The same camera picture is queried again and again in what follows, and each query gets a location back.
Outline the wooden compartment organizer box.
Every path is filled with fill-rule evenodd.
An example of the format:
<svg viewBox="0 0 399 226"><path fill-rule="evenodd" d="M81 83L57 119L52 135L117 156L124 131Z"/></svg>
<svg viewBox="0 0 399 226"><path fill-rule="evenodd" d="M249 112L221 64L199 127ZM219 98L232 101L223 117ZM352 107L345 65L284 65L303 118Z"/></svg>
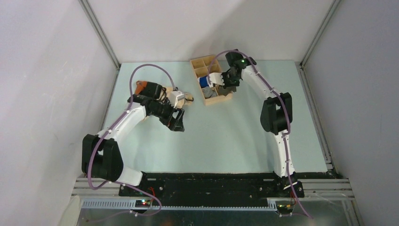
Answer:
<svg viewBox="0 0 399 226"><path fill-rule="evenodd" d="M222 68L215 55L189 60L204 105L212 105L232 99L232 91L223 87Z"/></svg>

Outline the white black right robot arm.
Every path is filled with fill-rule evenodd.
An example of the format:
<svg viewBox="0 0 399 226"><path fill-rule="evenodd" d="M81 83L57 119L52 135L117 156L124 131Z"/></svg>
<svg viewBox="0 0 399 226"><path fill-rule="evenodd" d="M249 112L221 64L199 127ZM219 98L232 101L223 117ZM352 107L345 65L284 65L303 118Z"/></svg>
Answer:
<svg viewBox="0 0 399 226"><path fill-rule="evenodd" d="M237 49L224 52L229 70L222 73L225 88L238 87L246 82L263 101L260 124L265 132L274 135L277 144L276 163L273 173L276 176L274 192L285 197L297 184L295 168L291 159L289 135L293 120L293 103L290 93L280 92L263 76L255 60Z"/></svg>

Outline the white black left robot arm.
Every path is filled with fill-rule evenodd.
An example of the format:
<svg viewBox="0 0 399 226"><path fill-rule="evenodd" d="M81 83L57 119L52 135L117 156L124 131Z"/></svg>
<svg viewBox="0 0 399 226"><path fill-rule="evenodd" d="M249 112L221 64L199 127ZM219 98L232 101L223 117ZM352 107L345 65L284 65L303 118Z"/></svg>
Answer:
<svg viewBox="0 0 399 226"><path fill-rule="evenodd" d="M82 172L109 182L129 184L137 196L147 194L149 184L144 173L124 164L128 152L121 144L128 133L146 117L154 116L169 130L183 132L183 106L192 102L192 95L176 88L166 88L149 81L138 81L121 116L108 128L82 141Z"/></svg>

